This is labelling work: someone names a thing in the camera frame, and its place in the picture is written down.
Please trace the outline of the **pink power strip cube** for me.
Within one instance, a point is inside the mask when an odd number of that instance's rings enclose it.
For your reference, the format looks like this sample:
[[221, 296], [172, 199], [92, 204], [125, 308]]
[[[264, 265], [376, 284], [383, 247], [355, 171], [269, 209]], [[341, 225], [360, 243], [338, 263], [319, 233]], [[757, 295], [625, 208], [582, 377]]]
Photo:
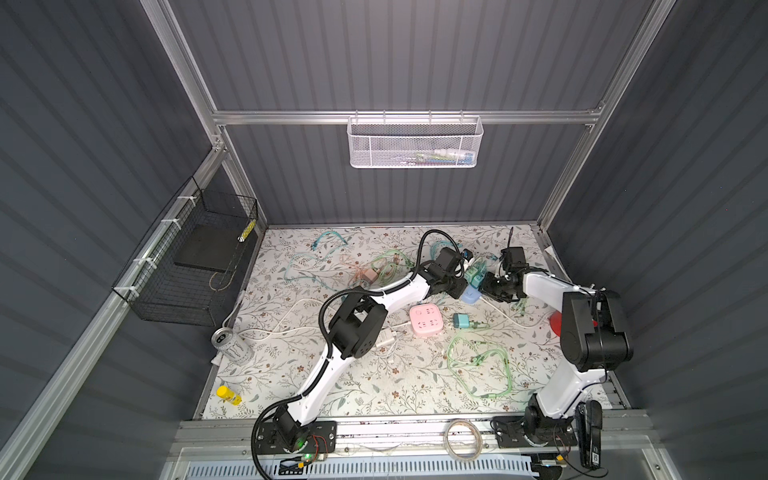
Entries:
[[409, 310], [409, 320], [412, 332], [418, 338], [437, 335], [444, 329], [443, 316], [436, 304], [413, 306]]

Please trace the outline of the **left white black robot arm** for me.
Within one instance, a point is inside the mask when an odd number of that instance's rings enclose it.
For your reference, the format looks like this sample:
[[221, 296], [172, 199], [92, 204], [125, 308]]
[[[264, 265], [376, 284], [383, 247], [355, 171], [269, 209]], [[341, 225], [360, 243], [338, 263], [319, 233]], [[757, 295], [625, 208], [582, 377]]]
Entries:
[[473, 258], [447, 232], [429, 229], [420, 238], [414, 266], [404, 277], [375, 289], [347, 288], [325, 300], [318, 312], [325, 342], [320, 360], [298, 393], [259, 414], [251, 444], [256, 444], [260, 428], [269, 424], [285, 447], [300, 450], [330, 390], [355, 360], [375, 346], [387, 316], [433, 295], [461, 297], [468, 286], [465, 270]]

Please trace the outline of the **teal charger plug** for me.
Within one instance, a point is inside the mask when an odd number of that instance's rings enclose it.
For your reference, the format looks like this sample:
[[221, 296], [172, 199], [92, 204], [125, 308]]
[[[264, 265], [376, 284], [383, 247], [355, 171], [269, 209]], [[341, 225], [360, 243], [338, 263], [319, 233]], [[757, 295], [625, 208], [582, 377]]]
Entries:
[[469, 329], [472, 327], [472, 321], [468, 314], [455, 313], [452, 316], [452, 324], [456, 329]]

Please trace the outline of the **blue power strip cube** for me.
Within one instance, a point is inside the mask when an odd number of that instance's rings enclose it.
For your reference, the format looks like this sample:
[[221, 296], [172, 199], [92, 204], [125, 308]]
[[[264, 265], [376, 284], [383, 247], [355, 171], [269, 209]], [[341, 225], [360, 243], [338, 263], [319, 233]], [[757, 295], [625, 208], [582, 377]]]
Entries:
[[460, 297], [460, 300], [468, 305], [473, 305], [481, 298], [482, 293], [477, 288], [468, 285]]

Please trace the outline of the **pink charger plug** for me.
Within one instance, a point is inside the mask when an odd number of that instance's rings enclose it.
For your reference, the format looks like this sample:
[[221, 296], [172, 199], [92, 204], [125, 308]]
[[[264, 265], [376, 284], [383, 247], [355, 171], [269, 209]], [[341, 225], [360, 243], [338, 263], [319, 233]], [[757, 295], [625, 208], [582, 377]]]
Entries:
[[369, 284], [375, 283], [378, 277], [379, 277], [379, 273], [373, 268], [368, 268], [365, 271], [363, 271], [361, 274], [361, 279], [364, 282]]

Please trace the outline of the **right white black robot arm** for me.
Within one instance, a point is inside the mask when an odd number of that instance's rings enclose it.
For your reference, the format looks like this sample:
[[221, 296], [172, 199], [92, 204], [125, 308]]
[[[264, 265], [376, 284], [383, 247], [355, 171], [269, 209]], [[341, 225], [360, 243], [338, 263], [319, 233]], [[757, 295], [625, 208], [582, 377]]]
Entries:
[[576, 422], [577, 444], [582, 449], [596, 445], [603, 428], [602, 406], [588, 400], [586, 390], [605, 381], [608, 372], [633, 356], [620, 295], [572, 284], [535, 268], [521, 247], [501, 251], [499, 272], [485, 274], [480, 292], [506, 303], [538, 299], [561, 314], [559, 341], [564, 360], [529, 401], [522, 420], [523, 437], [545, 446]]

